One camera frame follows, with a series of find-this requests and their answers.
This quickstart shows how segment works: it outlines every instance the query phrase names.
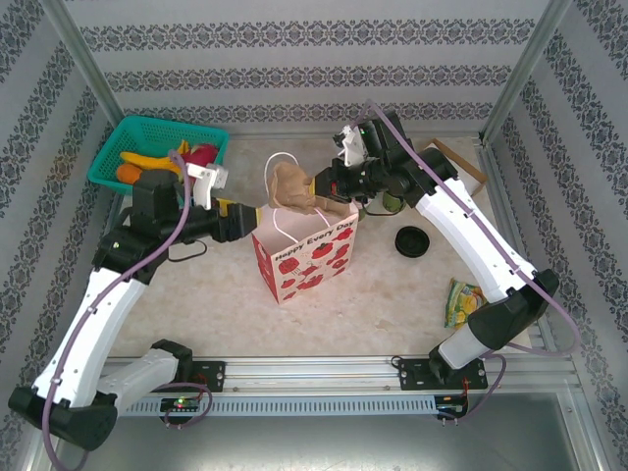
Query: snack bag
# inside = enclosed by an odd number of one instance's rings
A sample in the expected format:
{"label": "snack bag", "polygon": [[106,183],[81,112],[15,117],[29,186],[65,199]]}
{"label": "snack bag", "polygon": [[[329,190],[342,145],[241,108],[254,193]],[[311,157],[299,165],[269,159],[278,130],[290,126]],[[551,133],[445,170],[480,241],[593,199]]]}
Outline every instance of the snack bag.
{"label": "snack bag", "polygon": [[449,282],[449,297],[445,307],[445,327],[460,329],[466,324],[469,314],[487,302],[479,287],[452,278]]}

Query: paper bag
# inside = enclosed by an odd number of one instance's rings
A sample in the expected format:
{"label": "paper bag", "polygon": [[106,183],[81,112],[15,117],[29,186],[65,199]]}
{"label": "paper bag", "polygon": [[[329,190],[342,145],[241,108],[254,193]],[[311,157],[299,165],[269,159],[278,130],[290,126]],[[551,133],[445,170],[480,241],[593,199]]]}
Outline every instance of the paper bag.
{"label": "paper bag", "polygon": [[349,214],[343,219],[329,214],[323,217],[262,208],[261,224],[253,231],[253,245],[259,272],[278,303],[347,268],[357,230],[357,207],[350,204]]}

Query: beige table surface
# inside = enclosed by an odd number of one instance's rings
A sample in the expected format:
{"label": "beige table surface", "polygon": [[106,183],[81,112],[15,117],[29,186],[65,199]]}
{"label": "beige table surface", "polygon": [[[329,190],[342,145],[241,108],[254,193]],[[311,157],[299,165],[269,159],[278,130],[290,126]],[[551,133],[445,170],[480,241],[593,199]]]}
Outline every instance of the beige table surface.
{"label": "beige table surface", "polygon": [[[477,165],[471,138],[442,141]],[[331,139],[232,141],[223,196],[264,204],[264,164],[278,151],[294,154],[310,175],[337,153]],[[475,201],[493,222],[486,190]],[[394,248],[396,232],[408,225],[430,237],[430,249],[419,259],[404,258]],[[159,268],[110,356],[141,356],[159,339],[182,343],[195,356],[426,354],[453,333],[443,327],[449,279],[475,281],[445,238],[409,209],[363,220],[349,268],[281,307],[259,275],[250,236],[224,244],[205,241],[205,256]],[[171,255],[196,249],[177,246]],[[530,345],[526,333],[516,341]]]}

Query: green basket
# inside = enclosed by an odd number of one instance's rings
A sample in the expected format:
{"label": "green basket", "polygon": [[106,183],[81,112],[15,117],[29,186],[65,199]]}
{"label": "green basket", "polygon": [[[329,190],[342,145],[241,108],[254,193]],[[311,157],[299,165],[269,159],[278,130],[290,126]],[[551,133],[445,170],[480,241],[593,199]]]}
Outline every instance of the green basket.
{"label": "green basket", "polygon": [[91,182],[109,186],[118,193],[131,194],[132,185],[120,183],[116,178],[116,170],[123,163],[120,152],[166,157],[169,150],[179,148],[183,139],[189,142],[190,147],[196,144],[215,145],[219,149],[215,163],[223,163],[229,142],[226,131],[143,116],[127,116],[120,121],[98,152],[87,177]]}

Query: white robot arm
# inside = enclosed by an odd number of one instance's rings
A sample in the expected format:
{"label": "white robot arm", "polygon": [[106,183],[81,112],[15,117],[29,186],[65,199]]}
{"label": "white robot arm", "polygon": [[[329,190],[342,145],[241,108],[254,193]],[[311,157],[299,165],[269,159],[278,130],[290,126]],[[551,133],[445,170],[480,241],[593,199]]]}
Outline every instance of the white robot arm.
{"label": "white robot arm", "polygon": [[[397,115],[388,113],[387,118],[411,148]],[[468,210],[463,210],[419,167],[381,119],[345,127],[334,141],[342,149],[344,159],[334,159],[331,167],[316,176],[315,193],[341,202],[355,199],[365,203],[381,191],[402,198],[445,236],[489,301],[430,353],[430,369],[443,384],[472,360],[504,347],[545,312],[547,303],[513,272],[472,216],[488,228],[499,249],[514,261],[517,271],[550,296],[558,288],[556,275],[551,270],[537,272],[508,245],[478,209],[440,150],[427,148],[419,155]]]}
{"label": "white robot arm", "polygon": [[[255,208],[212,200],[212,188],[222,187],[227,177],[219,166],[201,168],[188,164],[197,178],[194,207],[190,208],[176,242],[189,243],[203,236],[219,242],[237,240],[257,227]],[[43,403],[56,381],[55,370],[79,319],[105,287],[128,268],[152,253],[174,230],[180,218],[177,178],[169,171],[142,173],[133,186],[132,207],[123,212],[116,227],[99,243],[94,270],[78,314],[50,363],[30,387],[15,388],[9,406],[28,422],[41,428]],[[130,224],[124,225],[130,217]],[[126,410],[147,393],[172,381],[185,382],[191,370],[190,349],[159,340],[141,358],[114,374],[100,378],[102,368],[131,308],[144,293],[167,252],[114,287],[98,304],[79,332],[66,360],[50,414],[51,432],[86,450],[98,448]]]}

